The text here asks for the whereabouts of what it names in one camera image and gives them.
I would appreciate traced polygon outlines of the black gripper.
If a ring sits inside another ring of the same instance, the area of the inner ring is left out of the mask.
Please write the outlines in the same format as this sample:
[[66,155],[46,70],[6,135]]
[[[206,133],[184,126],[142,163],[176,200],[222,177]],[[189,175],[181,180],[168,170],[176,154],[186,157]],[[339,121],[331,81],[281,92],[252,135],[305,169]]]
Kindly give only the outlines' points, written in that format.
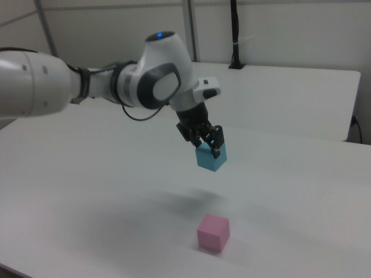
[[187,142],[198,148],[204,142],[209,142],[215,159],[220,156],[220,148],[224,144],[224,133],[221,126],[213,126],[208,119],[208,110],[204,102],[185,111],[176,111],[179,119],[177,128]]

